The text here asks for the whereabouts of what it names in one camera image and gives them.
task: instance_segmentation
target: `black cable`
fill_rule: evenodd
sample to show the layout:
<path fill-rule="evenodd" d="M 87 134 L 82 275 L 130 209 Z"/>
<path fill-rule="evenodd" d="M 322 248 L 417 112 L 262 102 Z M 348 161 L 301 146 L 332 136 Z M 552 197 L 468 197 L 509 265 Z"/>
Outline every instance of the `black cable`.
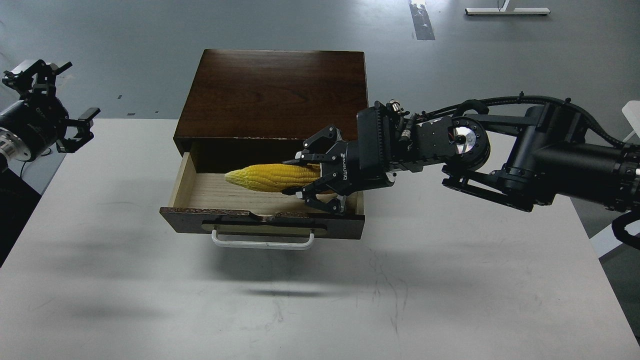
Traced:
<path fill-rule="evenodd" d="M 46 154 L 45 153 L 41 154 L 40 156 L 37 157 L 37 159 L 44 158 L 45 156 L 49 156 L 52 153 L 53 153 L 53 150 L 51 148 L 49 148 L 49 152 L 47 152 Z M 22 174 L 24 173 L 24 166 L 27 165 L 27 163 L 33 162 L 35 160 L 33 160 L 33 161 L 20 160 L 20 161 L 22 161 L 22 167 L 20 168 L 20 178 L 22 179 Z"/>
<path fill-rule="evenodd" d="M 486 106 L 500 106 L 500 105 L 510 105 L 510 104 L 555 104 L 558 106 L 567 106 L 571 108 L 573 111 L 581 113 L 584 115 L 588 128 L 596 133 L 598 136 L 603 138 L 606 142 L 613 145 L 617 149 L 621 149 L 625 143 L 614 138 L 613 136 L 607 134 L 607 132 L 600 126 L 600 124 L 596 121 L 596 119 L 588 113 L 585 109 L 580 106 L 574 105 L 567 100 L 556 99 L 555 97 L 547 97 L 547 96 L 525 96 L 523 93 L 520 93 L 520 96 L 507 96 L 507 97 L 492 97 L 489 99 L 480 100 Z M 442 108 L 436 111 L 432 111 L 430 113 L 423 113 L 419 122 L 417 124 L 437 119 L 440 117 L 444 117 L 447 115 L 452 115 L 455 112 L 455 109 L 460 106 L 460 104 L 448 106 L 446 108 Z"/>
<path fill-rule="evenodd" d="M 555 104 L 558 106 L 566 106 L 577 113 L 581 113 L 584 115 L 586 119 L 587 125 L 590 130 L 596 133 L 598 136 L 603 138 L 606 142 L 613 145 L 613 147 L 617 149 L 621 149 L 624 147 L 625 143 L 614 138 L 613 136 L 607 134 L 607 132 L 600 126 L 598 121 L 585 109 L 580 106 L 574 105 L 570 103 L 570 99 L 560 100 L 555 97 L 547 97 L 547 96 L 524 96 L 522 93 L 520 96 L 509 96 L 509 97 L 494 97 L 491 99 L 483 99 L 480 100 L 487 106 L 499 106 L 499 105 L 510 105 L 510 104 Z"/>
<path fill-rule="evenodd" d="M 22 179 L 22 171 L 24 170 L 24 166 L 27 165 L 27 161 L 21 160 L 22 161 L 22 167 L 20 168 L 20 178 Z"/>

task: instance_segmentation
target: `wooden box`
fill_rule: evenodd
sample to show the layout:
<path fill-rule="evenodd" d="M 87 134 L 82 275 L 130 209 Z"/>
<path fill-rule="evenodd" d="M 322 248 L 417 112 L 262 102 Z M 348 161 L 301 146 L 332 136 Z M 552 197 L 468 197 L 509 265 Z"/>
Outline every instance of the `wooden box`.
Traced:
<path fill-rule="evenodd" d="M 328 124 L 355 140 L 356 114 L 366 107 L 363 53 L 205 50 L 173 137 L 183 157 L 178 178 L 160 213 L 179 233 L 315 229 L 317 237 L 359 239 L 362 193 L 348 198 L 345 215 L 331 215 L 296 197 L 228 184 L 224 173 L 293 159 Z"/>

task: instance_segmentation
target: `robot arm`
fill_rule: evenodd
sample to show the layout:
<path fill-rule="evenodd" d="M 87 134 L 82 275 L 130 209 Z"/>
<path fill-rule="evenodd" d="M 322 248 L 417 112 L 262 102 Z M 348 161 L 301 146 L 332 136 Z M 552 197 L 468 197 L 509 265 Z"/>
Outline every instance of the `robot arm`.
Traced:
<path fill-rule="evenodd" d="M 533 106 L 523 117 L 489 115 L 490 106 L 507 104 Z M 344 212 L 346 196 L 353 192 L 392 186 L 398 171 L 420 172 L 425 165 L 443 163 L 446 187 L 522 211 L 551 205 L 557 193 L 597 202 L 609 210 L 631 210 L 614 222 L 614 233 L 640 249 L 636 237 L 625 237 L 629 235 L 624 230 L 640 218 L 640 147 L 608 135 L 571 99 L 520 93 L 407 115 L 396 101 L 376 102 L 357 115 L 357 141 L 342 140 L 335 126 L 310 137 L 295 160 L 287 163 L 320 163 L 321 177 L 283 193 L 339 214 Z M 585 143 L 587 130 L 611 146 Z M 515 144 L 500 170 L 484 174 L 476 170 L 490 154 L 488 131 L 514 136 Z M 326 190 L 338 196 L 321 202 L 316 195 Z"/>
<path fill-rule="evenodd" d="M 93 138 L 90 129 L 100 109 L 90 108 L 72 120 L 56 97 L 56 76 L 70 67 L 71 63 L 58 67 L 26 60 L 4 72 L 3 84 L 18 92 L 20 99 L 0 113 L 0 172 L 12 159 L 35 160 L 53 143 L 59 152 L 76 152 Z M 77 132 L 67 138 L 70 127 Z"/>

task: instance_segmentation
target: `drawer front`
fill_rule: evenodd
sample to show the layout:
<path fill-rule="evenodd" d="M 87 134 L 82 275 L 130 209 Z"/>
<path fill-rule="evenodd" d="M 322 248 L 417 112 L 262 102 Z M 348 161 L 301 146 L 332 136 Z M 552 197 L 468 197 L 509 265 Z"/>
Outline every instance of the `drawer front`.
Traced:
<path fill-rule="evenodd" d="M 160 208 L 160 214 L 177 233 L 210 234 L 213 226 L 220 225 L 225 234 L 307 237 L 305 229 L 316 229 L 317 237 L 335 239 L 360 239 L 365 220 L 364 215 L 276 213 L 262 217 L 250 211 L 195 208 Z"/>

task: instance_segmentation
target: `drawer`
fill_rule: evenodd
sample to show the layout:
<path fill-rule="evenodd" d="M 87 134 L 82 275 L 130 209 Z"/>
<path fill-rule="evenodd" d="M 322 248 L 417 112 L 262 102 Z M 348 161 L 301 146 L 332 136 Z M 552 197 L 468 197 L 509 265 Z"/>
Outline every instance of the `drawer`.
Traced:
<path fill-rule="evenodd" d="M 364 228 L 362 192 L 347 198 L 346 214 L 332 215 L 312 209 L 295 196 L 255 192 L 225 181 L 224 172 L 197 172 L 198 157 L 185 152 L 169 205 L 160 214 L 178 233 L 360 239 Z M 205 168 L 216 170 L 214 165 Z M 327 201 L 335 195 L 319 195 Z"/>
<path fill-rule="evenodd" d="M 160 213 L 179 233 L 266 234 L 359 239 L 361 193 L 332 215 L 280 193 L 246 190 L 224 174 L 281 163 L 333 124 L 356 140 L 368 107 L 364 53 L 207 49 L 173 136 L 182 163 Z M 324 201 L 331 195 L 323 195 Z"/>

